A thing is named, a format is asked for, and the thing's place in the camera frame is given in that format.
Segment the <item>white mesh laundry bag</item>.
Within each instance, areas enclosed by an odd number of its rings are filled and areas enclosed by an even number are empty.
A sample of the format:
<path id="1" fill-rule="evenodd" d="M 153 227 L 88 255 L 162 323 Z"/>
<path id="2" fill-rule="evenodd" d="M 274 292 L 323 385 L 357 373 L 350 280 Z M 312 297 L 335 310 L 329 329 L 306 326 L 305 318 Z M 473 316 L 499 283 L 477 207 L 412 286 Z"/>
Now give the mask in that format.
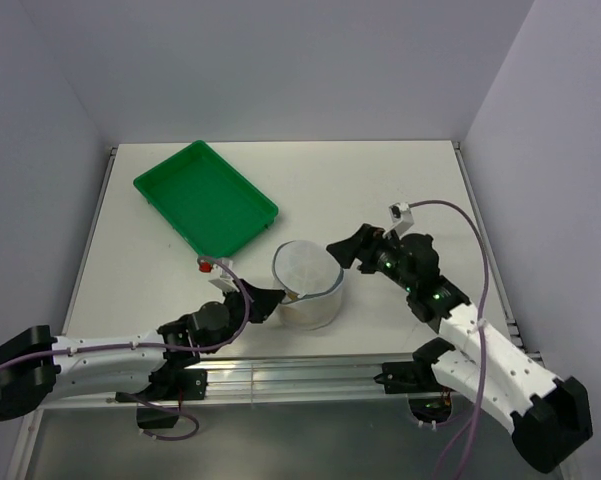
<path id="1" fill-rule="evenodd" d="M 322 245 L 293 240 L 274 253 L 274 286 L 285 291 L 277 308 L 287 328 L 316 330 L 329 325 L 342 305 L 344 270 Z"/>

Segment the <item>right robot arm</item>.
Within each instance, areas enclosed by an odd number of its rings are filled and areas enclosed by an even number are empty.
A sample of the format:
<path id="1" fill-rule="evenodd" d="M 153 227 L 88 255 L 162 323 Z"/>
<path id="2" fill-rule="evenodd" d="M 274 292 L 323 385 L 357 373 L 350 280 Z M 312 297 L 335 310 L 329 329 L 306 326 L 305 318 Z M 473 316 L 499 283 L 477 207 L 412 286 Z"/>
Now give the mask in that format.
<path id="1" fill-rule="evenodd" d="M 593 434 L 588 393 L 527 356 L 481 319 L 478 308 L 439 268 L 429 235 L 397 237 L 362 225 L 327 246 L 344 269 L 381 273 L 407 294 L 415 317 L 435 338 L 406 362 L 387 362 L 374 380 L 388 394 L 455 391 L 510 434 L 520 456 L 550 473 Z"/>

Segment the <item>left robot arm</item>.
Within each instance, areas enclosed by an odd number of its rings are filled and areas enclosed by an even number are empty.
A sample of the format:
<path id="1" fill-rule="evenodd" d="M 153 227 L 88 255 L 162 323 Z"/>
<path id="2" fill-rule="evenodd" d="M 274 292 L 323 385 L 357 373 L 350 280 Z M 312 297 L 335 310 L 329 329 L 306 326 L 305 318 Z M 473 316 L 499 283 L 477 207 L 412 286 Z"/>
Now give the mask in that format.
<path id="1" fill-rule="evenodd" d="M 0 345 L 0 422 L 83 395 L 168 400 L 185 369 L 233 342 L 246 325 L 263 323 L 285 296 L 243 282 L 222 301 L 129 337 L 71 338 L 53 335 L 47 325 L 30 327 Z"/>

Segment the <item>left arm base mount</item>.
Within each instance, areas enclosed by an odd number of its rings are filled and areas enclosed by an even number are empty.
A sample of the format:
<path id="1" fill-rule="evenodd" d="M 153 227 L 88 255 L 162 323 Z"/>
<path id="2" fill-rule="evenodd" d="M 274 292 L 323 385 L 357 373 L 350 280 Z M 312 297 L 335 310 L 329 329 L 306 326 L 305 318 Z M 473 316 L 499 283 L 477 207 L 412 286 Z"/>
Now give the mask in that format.
<path id="1" fill-rule="evenodd" d="M 138 393 L 117 392 L 117 403 L 135 403 L 136 424 L 145 436 L 161 441 L 179 441 L 193 437 L 200 429 L 199 420 L 184 409 L 186 401 L 205 398 L 207 388 L 205 369 L 184 369 L 164 375 L 152 375 L 152 382 Z M 180 419 L 192 424 L 186 434 L 168 436 L 159 430 L 173 429 Z"/>

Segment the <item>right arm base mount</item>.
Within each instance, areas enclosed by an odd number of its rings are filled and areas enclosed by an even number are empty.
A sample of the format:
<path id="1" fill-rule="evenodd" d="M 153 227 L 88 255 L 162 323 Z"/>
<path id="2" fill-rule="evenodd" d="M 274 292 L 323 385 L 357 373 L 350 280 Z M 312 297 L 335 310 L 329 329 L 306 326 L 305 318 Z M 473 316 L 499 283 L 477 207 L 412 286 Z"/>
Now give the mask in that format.
<path id="1" fill-rule="evenodd" d="M 457 364 L 441 359 L 435 363 L 426 359 L 385 362 L 373 380 L 388 395 L 442 393 L 460 386 L 474 370 L 475 366 L 471 363 Z"/>

